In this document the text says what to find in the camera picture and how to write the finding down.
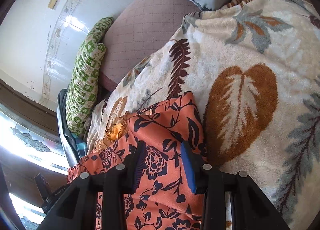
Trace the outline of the green checkered pillow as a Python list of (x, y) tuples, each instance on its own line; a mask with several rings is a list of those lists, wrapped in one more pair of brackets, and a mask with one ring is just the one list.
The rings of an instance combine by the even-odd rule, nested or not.
[(97, 99), (98, 80), (102, 60), (107, 51), (102, 43), (114, 19), (100, 19), (79, 47), (66, 97), (68, 129), (77, 136), (85, 133), (85, 122)]

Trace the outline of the blue sweater with striped cuff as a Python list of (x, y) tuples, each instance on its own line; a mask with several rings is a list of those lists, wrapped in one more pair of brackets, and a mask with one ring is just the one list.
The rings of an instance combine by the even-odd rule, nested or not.
[(60, 90), (57, 96), (57, 124), (68, 165), (69, 167), (73, 167), (86, 155), (87, 144), (83, 138), (73, 134), (67, 126), (66, 98), (67, 89)]

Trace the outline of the orange floral garment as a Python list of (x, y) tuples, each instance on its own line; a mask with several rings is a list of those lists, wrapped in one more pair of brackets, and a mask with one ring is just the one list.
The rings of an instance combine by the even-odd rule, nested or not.
[(113, 144), (80, 159), (68, 170), (68, 181), (81, 173), (109, 171), (145, 144), (138, 163), (134, 194), (124, 195), (128, 229), (199, 229), (203, 197), (188, 187), (181, 144), (206, 155), (203, 128), (192, 92), (151, 105), (116, 125)]

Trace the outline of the pink quilted mattress cover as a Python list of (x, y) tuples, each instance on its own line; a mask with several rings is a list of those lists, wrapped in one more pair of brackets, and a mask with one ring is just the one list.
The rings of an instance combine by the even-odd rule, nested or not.
[(107, 50), (100, 85), (112, 92), (131, 69), (167, 43), (186, 14), (198, 11), (188, 0), (134, 0), (103, 38)]

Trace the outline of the beige wall switch left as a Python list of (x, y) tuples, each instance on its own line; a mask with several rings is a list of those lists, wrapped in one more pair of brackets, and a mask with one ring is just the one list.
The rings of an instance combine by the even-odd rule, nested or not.
[(57, 2), (58, 2), (58, 0), (50, 0), (49, 4), (48, 4), (48, 8), (55, 9)]

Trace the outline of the leaf pattern fleece blanket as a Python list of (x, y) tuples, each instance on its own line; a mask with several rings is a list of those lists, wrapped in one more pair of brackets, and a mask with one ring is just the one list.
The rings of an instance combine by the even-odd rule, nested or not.
[(192, 92), (205, 157), (246, 171), (291, 229), (319, 212), (319, 14), (309, 0), (233, 0), (188, 14), (160, 50), (95, 109), (88, 155), (116, 125)]

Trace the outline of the stained glass window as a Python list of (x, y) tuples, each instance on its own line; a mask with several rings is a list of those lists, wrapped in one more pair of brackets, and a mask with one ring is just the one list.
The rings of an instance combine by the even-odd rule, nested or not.
[(52, 191), (67, 182), (68, 162), (58, 136), (1, 105), (1, 165), (14, 209), (26, 229), (37, 229), (46, 216), (35, 176)]

